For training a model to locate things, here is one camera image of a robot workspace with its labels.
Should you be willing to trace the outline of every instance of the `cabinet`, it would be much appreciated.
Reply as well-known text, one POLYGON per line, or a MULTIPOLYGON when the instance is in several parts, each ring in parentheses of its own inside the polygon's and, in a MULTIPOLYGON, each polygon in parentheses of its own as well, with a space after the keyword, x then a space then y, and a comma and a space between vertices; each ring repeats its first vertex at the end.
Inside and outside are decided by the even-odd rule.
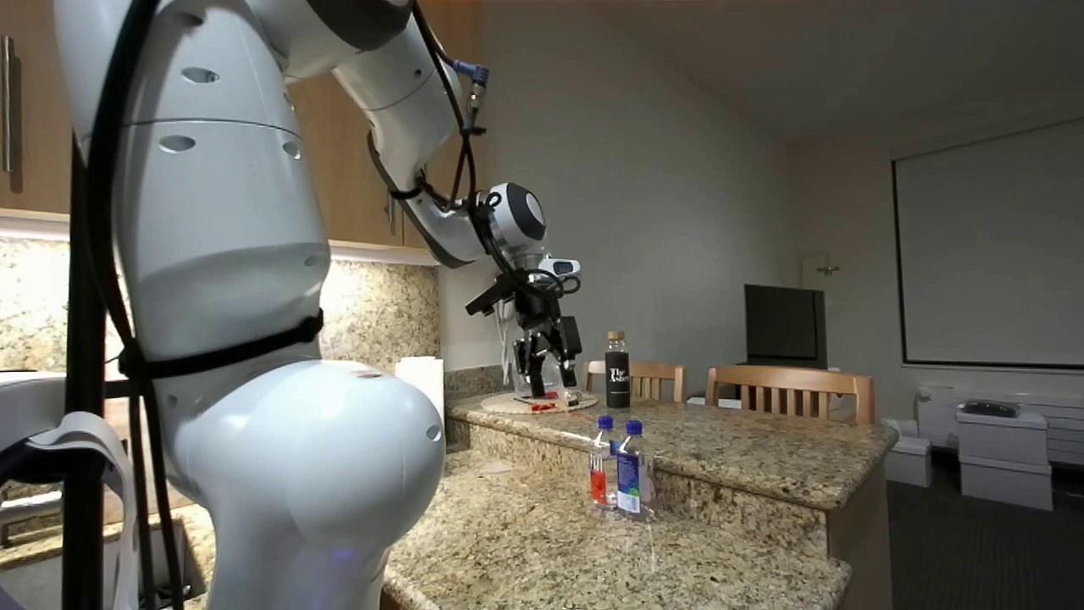
MULTIPOLYGON (((424 0, 427 25, 448 53, 482 63, 482 4, 476 0, 424 0)), ((361 108, 339 87, 332 76, 292 86, 292 105, 307 152, 318 206, 332 240, 424 247, 413 223, 387 198, 368 159, 368 121, 361 108)), ((448 191, 454 174, 454 146, 430 166, 430 180, 448 191)))
POLYGON ((66 213, 71 121, 62 96, 49 0, 0 0, 9 57, 0 76, 0 206, 66 213))

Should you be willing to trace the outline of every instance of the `television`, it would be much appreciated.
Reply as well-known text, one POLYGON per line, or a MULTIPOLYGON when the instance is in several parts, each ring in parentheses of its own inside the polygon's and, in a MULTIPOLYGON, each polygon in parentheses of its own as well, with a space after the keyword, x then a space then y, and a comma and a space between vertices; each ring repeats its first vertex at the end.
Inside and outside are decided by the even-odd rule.
POLYGON ((824 371, 824 292, 744 285, 744 363, 824 371))

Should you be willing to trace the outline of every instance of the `chair back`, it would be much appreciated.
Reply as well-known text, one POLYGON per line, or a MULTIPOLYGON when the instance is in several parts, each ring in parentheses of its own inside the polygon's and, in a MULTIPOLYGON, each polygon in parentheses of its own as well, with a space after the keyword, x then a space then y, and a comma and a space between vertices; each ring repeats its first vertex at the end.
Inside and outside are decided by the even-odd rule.
MULTIPOLYGON (((588 360, 582 371, 582 390, 607 390, 607 360, 588 360)), ((684 403, 684 366, 676 363, 630 363, 630 393, 647 403, 684 403)))
POLYGON ((707 403, 731 390, 741 412, 781 417, 834 417, 850 399, 853 425, 874 425, 874 382, 853 374, 789 371, 789 366, 712 366, 707 403))

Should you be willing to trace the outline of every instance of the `white screen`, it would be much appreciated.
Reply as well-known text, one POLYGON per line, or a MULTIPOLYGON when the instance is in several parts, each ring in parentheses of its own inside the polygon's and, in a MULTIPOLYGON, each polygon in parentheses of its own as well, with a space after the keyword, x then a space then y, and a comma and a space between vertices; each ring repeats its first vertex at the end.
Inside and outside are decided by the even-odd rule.
POLYGON ((1084 121, 893 162, 908 363, 1084 366, 1084 121))

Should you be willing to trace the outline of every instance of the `small bottle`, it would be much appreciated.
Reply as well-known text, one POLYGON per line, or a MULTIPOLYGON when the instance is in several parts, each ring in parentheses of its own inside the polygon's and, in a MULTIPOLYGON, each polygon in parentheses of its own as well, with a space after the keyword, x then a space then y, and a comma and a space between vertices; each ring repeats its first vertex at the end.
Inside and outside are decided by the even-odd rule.
POLYGON ((655 502, 655 464, 645 443, 645 425, 625 419, 625 436, 617 449, 617 493, 614 505, 617 512, 630 520, 647 520, 655 502))
POLYGON ((630 345, 624 334, 607 334, 607 406, 625 412, 630 403, 630 345))
POLYGON ((585 450, 585 499, 594 509, 608 509, 608 462, 614 462, 614 417, 595 419, 595 436, 585 450))

